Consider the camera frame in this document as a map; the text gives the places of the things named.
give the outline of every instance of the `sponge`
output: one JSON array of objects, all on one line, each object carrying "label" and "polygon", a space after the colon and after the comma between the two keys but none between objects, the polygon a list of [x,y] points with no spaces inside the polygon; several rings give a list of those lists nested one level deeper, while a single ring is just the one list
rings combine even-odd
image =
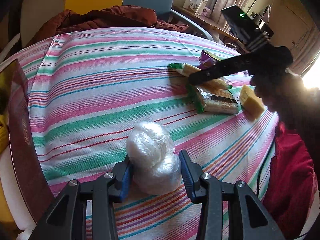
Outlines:
[{"label": "sponge", "polygon": [[240,104],[247,110],[255,119],[258,119],[264,112],[264,105],[261,98],[258,98],[254,91],[247,85],[244,85],[240,91]]}]

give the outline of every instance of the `red fabric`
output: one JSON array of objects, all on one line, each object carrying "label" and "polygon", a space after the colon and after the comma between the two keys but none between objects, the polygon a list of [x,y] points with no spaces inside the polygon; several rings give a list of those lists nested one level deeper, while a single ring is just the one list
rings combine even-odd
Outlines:
[{"label": "red fabric", "polygon": [[300,135],[280,122],[263,204],[286,239],[299,236],[317,189],[313,161]]},{"label": "red fabric", "polygon": [[158,20],[154,10],[133,5],[116,5],[101,11],[92,10],[84,15],[64,10],[42,25],[32,40],[28,42],[27,47],[58,34],[125,26],[177,32],[184,32],[188,28],[188,25],[185,24],[170,24]]}]

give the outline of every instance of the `table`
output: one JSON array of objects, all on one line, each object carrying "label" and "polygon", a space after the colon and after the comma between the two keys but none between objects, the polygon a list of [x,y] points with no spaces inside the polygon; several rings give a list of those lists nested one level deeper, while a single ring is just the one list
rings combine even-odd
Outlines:
[{"label": "table", "polygon": [[203,16],[200,16],[200,15],[197,15],[195,14],[195,12],[191,11],[191,10],[188,10],[188,9],[185,9],[183,7],[179,7],[179,6],[175,6],[173,5],[172,8],[185,15],[185,16],[189,16],[192,18],[192,20],[194,20],[196,23],[200,24],[204,29],[206,30],[214,30],[218,33],[221,33],[229,38],[231,38],[232,40],[234,41],[237,41],[238,38],[236,38],[235,36],[231,35],[230,33],[227,33],[225,32],[224,30],[221,29],[221,27],[216,23],[214,22],[213,20],[209,19],[208,17],[203,17]]},{"label": "table", "polygon": [[[47,182],[57,195],[71,179],[96,179],[126,155],[133,126],[143,120],[163,124],[193,162],[218,179],[246,181],[256,190],[257,173],[271,148],[260,182],[263,197],[269,180],[275,113],[266,110],[251,121],[238,115],[197,114],[185,89],[186,78],[167,65],[199,65],[202,49],[222,58],[237,52],[200,37],[151,28],[121,27],[74,32],[48,38],[10,57],[28,78],[32,136]],[[239,100],[247,72],[227,77]],[[87,236],[91,238],[91,202]],[[125,203],[115,205],[119,239],[194,239],[200,205],[184,185],[162,196],[131,186]],[[223,205],[224,239],[228,236]]]}]

